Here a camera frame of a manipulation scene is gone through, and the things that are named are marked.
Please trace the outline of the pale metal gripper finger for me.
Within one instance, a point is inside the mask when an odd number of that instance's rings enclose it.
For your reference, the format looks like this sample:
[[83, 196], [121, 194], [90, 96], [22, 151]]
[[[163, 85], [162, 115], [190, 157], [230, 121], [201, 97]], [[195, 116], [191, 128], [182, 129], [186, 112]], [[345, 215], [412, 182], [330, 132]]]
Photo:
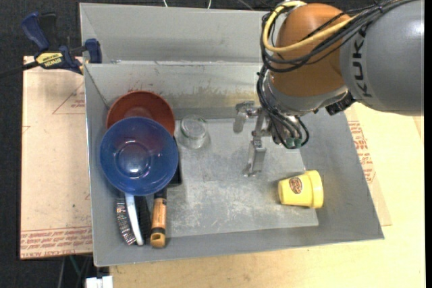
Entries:
[[255, 106], [253, 100], [244, 101], [236, 105], [236, 117], [234, 119], [233, 131], [240, 133], [243, 131], [246, 120], [251, 117], [256, 117], [259, 113], [259, 108]]
[[248, 149], [248, 161], [245, 168], [243, 169], [244, 176], [254, 176], [263, 170], [266, 152], [267, 149], [263, 146], [261, 140], [250, 141]]

